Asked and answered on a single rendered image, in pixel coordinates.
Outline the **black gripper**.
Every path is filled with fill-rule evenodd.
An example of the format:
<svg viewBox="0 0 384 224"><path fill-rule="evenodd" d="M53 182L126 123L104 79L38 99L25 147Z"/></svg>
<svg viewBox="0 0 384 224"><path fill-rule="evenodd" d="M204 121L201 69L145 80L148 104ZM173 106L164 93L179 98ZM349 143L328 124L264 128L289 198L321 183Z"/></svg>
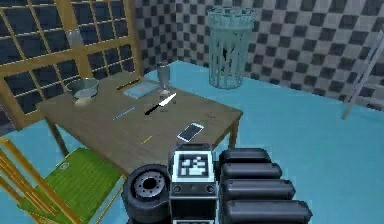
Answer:
<svg viewBox="0 0 384 224"><path fill-rule="evenodd" d="M124 182L121 193L127 224L171 224L169 184L164 165L149 164L135 169Z"/></svg>

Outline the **green seat wooden chair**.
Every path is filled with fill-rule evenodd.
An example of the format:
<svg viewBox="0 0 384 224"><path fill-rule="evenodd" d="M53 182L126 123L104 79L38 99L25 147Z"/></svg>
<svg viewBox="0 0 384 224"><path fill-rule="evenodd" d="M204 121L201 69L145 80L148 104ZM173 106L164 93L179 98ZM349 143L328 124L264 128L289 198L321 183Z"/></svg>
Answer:
<svg viewBox="0 0 384 224"><path fill-rule="evenodd" d="M0 137L0 187L36 224L99 224L123 175L86 148L77 148L42 177L12 141Z"/></svg>

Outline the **black handled knife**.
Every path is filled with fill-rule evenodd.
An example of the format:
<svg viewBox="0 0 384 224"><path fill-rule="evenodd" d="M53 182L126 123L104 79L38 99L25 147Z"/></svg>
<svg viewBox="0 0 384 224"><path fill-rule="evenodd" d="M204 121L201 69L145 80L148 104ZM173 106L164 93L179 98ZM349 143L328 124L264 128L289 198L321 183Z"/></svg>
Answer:
<svg viewBox="0 0 384 224"><path fill-rule="evenodd" d="M175 96L177 93L170 94L168 96L164 96L165 98L162 99L159 103L148 109L144 114L150 115L153 111L155 111L158 107L164 107L166 106Z"/></svg>

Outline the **brown wooden table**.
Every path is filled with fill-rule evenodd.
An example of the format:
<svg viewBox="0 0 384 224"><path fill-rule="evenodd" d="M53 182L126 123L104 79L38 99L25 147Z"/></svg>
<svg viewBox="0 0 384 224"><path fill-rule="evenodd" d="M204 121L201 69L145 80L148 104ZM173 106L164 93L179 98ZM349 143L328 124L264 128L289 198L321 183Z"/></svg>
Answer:
<svg viewBox="0 0 384 224"><path fill-rule="evenodd" d="M167 164L180 142L177 135L191 123L204 126L194 143L217 146L229 136L229 146L235 146L241 110L174 88L177 95L169 104L145 115L160 101L160 94L153 91L134 99L116 89L133 79L121 72L101 80L97 95L86 106L76 106L75 99L64 93L39 103L38 110L51 128L60 126L125 175L145 164ZM134 106L135 110L113 120ZM153 137L141 144L148 136Z"/></svg>

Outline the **grey metal bowl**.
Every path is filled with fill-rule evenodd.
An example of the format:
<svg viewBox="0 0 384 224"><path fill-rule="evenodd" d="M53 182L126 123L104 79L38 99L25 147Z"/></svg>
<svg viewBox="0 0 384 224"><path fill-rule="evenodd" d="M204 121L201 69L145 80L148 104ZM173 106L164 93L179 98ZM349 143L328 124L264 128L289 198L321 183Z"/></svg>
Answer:
<svg viewBox="0 0 384 224"><path fill-rule="evenodd" d="M95 78L81 78L66 85L67 91L76 99L92 98L98 92L99 81Z"/></svg>

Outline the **grey metal cup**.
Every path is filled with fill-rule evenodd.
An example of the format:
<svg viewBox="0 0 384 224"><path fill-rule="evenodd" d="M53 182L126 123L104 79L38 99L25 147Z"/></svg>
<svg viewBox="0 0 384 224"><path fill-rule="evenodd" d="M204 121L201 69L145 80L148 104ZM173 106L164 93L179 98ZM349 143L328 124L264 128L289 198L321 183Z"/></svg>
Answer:
<svg viewBox="0 0 384 224"><path fill-rule="evenodd" d="M168 86L170 80L170 67L167 62L157 64L157 77L160 83L160 93L166 95L169 93Z"/></svg>

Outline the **white framed phone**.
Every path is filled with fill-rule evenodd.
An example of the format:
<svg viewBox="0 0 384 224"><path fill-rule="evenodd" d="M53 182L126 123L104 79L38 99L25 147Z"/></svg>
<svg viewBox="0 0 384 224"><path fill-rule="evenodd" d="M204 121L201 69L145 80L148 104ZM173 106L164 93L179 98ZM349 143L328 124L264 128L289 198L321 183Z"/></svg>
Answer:
<svg viewBox="0 0 384 224"><path fill-rule="evenodd" d="M203 125L197 123L191 123L183 131L181 131L177 138L184 142L190 142L196 135L198 135L204 129Z"/></svg>

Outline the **grey metal ladder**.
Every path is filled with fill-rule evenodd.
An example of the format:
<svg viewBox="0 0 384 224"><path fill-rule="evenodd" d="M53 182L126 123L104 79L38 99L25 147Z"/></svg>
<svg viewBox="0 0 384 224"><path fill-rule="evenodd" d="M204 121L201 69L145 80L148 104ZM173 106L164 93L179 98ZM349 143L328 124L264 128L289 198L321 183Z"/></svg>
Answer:
<svg viewBox="0 0 384 224"><path fill-rule="evenodd" d="M371 47L364 63L361 65L360 71L352 85L352 92L346 98L347 107L343 112L342 119L345 120L354 105L355 100L359 97L362 88L366 85L368 77L384 50L384 30L381 29Z"/></svg>

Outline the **wooden framed window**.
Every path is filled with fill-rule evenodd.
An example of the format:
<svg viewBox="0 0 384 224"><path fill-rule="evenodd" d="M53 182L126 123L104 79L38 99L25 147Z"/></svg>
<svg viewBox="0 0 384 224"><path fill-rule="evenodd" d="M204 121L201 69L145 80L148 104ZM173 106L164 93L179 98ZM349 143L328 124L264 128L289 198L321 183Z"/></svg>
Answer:
<svg viewBox="0 0 384 224"><path fill-rule="evenodd" d="M0 0L0 107L16 129L80 78L143 74L134 0Z"/></svg>

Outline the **blue pen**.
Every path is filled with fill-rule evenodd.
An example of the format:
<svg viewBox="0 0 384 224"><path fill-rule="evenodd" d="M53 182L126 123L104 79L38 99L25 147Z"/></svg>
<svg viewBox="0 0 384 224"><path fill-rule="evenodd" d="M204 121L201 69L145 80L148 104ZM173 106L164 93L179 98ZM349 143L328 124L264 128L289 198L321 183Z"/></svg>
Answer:
<svg viewBox="0 0 384 224"><path fill-rule="evenodd" d="M135 109L136 109L136 106L134 106L134 107L132 107L132 108L130 108L130 109L128 109L128 110L118 114L118 115L116 115L115 117L113 117L113 120L117 120L117 119L123 117L125 114L127 114L127 113L129 113L129 112L131 112L131 111L133 111Z"/></svg>

